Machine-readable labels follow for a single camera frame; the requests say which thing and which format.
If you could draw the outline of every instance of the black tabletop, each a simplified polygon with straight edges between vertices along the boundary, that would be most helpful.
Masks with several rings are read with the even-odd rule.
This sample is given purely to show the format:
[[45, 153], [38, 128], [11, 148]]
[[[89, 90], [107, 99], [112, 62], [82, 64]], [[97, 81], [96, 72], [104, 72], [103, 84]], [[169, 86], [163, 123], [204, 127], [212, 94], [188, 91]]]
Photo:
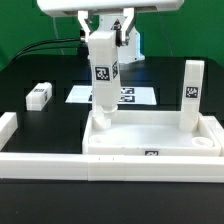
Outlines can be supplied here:
[[[206, 61], [200, 112], [224, 125], [224, 70]], [[180, 110], [186, 58], [146, 58], [121, 71], [123, 86], [154, 87], [156, 106], [122, 110]], [[53, 85], [41, 112], [25, 96], [39, 83]], [[4, 152], [82, 153], [91, 105], [66, 104], [73, 85], [91, 85], [87, 59], [30, 55], [0, 72], [0, 112], [17, 112], [19, 128]], [[1, 223], [223, 223], [224, 184], [0, 180]]]

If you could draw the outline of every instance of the green background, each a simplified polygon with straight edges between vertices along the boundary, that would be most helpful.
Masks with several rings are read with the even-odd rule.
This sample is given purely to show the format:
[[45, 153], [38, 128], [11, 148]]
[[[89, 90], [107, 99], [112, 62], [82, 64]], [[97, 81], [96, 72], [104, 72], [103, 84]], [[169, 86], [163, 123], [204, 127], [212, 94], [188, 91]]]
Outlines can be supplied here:
[[[224, 66], [223, 0], [185, 0], [179, 11], [161, 15], [174, 56], [208, 57]], [[79, 36], [77, 18], [57, 18], [56, 22], [60, 38]], [[158, 13], [138, 14], [136, 27], [146, 56], [170, 56]], [[55, 39], [53, 19], [39, 10], [36, 0], [0, 0], [0, 70], [23, 47], [48, 39]], [[76, 54], [76, 50], [65, 53]]]

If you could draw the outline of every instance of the black cable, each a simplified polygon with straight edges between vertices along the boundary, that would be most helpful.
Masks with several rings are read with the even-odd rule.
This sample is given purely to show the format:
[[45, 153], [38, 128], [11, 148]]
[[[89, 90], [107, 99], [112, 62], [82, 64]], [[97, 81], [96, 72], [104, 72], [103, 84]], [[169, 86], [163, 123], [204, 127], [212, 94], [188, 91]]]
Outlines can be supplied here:
[[35, 44], [31, 44], [22, 50], [20, 50], [9, 62], [9, 64], [13, 63], [19, 56], [22, 54], [26, 53], [32, 48], [39, 47], [42, 45], [47, 45], [47, 44], [61, 44], [61, 43], [69, 43], [69, 42], [77, 42], [80, 41], [80, 38], [68, 38], [68, 39], [58, 39], [58, 40], [46, 40], [46, 41], [41, 41]]
[[76, 48], [77, 46], [58, 46], [58, 47], [45, 47], [45, 48], [37, 48], [37, 49], [30, 49], [27, 51], [22, 52], [19, 55], [16, 55], [15, 57], [13, 57], [13, 59], [10, 61], [9, 64], [11, 64], [12, 62], [14, 62], [15, 60], [17, 60], [20, 56], [22, 56], [23, 54], [28, 54], [30, 52], [34, 52], [34, 51], [43, 51], [43, 50], [54, 50], [54, 49], [71, 49], [71, 48]]

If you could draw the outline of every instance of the white tray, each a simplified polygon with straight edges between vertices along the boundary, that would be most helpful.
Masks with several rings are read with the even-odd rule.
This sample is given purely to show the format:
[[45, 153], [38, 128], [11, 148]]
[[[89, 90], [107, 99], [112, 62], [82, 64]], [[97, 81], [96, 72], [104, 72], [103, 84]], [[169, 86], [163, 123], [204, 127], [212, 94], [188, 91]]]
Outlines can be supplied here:
[[[198, 129], [179, 129], [180, 112], [117, 111], [111, 128], [92, 128], [90, 112], [83, 139], [83, 153], [95, 155], [219, 156], [221, 145], [206, 120], [199, 114]], [[195, 145], [200, 138], [212, 142]]]

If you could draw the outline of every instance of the small white block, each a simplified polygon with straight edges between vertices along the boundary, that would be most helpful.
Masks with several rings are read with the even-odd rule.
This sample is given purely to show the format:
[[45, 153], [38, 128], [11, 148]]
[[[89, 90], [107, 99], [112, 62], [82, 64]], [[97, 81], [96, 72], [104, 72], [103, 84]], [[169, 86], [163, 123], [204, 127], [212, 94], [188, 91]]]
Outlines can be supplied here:
[[26, 96], [27, 110], [41, 111], [52, 96], [52, 85], [49, 82], [38, 83]]
[[18, 128], [16, 113], [4, 113], [0, 118], [0, 151]]

